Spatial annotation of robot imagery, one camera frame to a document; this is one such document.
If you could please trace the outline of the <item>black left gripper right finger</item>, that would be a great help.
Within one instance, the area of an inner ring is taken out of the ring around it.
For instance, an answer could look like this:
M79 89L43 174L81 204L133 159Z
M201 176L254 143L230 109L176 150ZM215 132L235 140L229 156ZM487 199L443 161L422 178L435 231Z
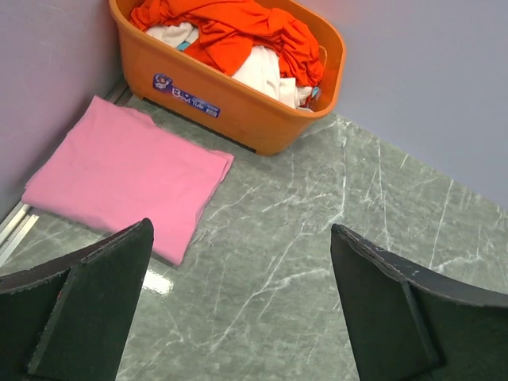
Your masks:
M439 274L343 226L331 259L362 380L505 380L507 296Z

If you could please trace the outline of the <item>orange t shirt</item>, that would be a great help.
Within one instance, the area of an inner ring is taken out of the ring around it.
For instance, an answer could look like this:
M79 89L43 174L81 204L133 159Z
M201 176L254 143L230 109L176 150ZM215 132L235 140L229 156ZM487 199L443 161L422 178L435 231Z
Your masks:
M255 1L145 1L133 9L130 22L143 32L192 24L198 39L187 54L226 75L235 74L255 46L274 51L281 76L296 79L300 87L317 86L324 75L309 27L285 10Z

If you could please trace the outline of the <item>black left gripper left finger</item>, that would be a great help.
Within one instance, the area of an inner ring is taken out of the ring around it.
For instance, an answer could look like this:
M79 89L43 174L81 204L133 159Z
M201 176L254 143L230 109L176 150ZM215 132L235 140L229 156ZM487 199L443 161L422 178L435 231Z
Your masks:
M1 278L3 380L114 380L154 228L147 218Z

